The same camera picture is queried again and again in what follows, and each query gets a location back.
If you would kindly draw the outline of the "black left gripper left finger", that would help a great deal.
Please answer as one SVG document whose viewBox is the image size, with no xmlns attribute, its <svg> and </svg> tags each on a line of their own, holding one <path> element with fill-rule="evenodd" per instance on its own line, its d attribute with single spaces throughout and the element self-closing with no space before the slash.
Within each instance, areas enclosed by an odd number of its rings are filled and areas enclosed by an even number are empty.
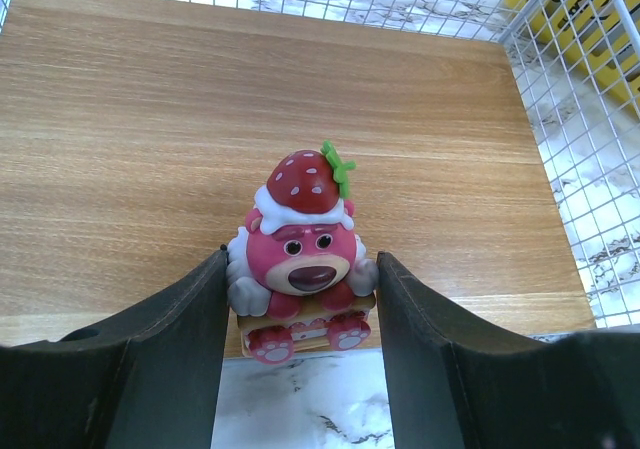
<svg viewBox="0 0 640 449">
<path fill-rule="evenodd" d="M 218 250 L 59 341 L 1 350 L 4 448 L 208 448 L 229 317 Z"/>
</svg>

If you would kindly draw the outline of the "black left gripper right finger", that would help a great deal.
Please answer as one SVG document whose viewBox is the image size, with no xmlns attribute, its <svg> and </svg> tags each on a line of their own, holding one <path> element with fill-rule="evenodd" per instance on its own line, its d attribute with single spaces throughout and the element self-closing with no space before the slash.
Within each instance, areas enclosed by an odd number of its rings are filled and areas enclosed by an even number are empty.
<svg viewBox="0 0 640 449">
<path fill-rule="evenodd" d="M 635 448 L 639 333 L 541 342 L 496 326 L 377 258 L 378 316 L 399 448 Z"/>
</svg>

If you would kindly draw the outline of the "pink bear cake car toy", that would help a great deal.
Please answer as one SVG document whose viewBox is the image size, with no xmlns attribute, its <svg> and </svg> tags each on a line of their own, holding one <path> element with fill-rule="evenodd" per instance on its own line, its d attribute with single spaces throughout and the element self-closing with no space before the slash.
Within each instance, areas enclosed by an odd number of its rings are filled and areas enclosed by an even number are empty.
<svg viewBox="0 0 640 449">
<path fill-rule="evenodd" d="M 352 161 L 326 141 L 283 158 L 226 247 L 227 297 L 245 356 L 267 365 L 371 334 L 379 269 L 355 231 Z"/>
</svg>

